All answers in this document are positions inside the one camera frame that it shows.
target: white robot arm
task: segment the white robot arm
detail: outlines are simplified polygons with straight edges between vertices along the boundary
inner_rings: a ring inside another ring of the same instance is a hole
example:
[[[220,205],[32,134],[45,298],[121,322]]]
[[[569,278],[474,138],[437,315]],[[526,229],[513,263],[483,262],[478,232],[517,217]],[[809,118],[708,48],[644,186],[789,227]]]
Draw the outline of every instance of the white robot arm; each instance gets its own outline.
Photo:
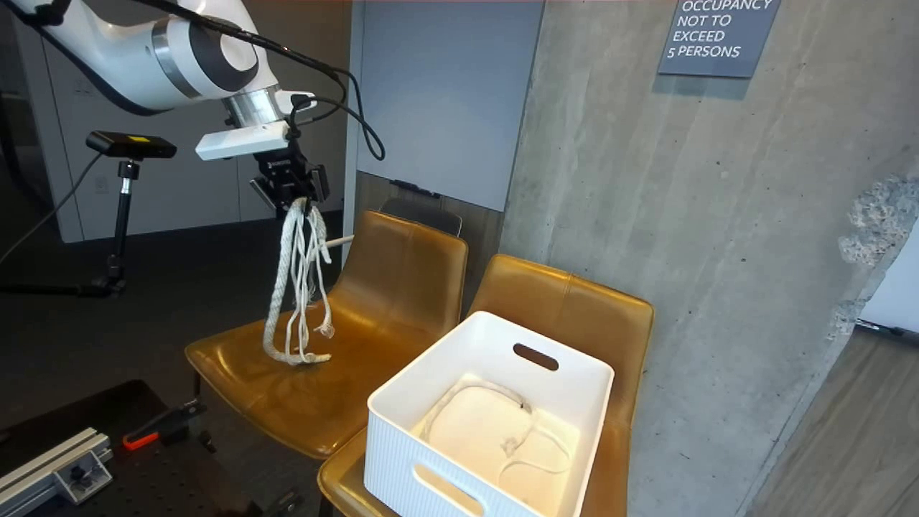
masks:
[[[180,16],[115,25],[84,0],[3,0],[23,24],[55,39],[117,107],[167,111],[198,100],[227,100],[237,130],[210,133],[194,153],[204,160],[272,153],[287,146],[293,98],[279,90],[263,48],[200,29]],[[200,16],[256,35],[240,0],[177,0]]]

